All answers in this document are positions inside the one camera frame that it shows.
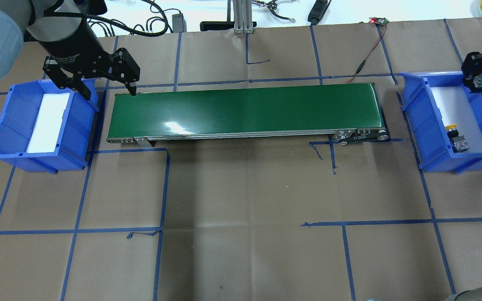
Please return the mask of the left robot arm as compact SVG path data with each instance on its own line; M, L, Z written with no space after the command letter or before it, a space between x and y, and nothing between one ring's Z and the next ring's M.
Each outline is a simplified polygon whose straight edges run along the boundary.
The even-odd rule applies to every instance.
M107 53L88 24L106 12L103 0L0 0L0 80L10 72L29 33L47 51L43 71L57 88L90 99L83 80L106 78L136 95L136 61L124 48Z

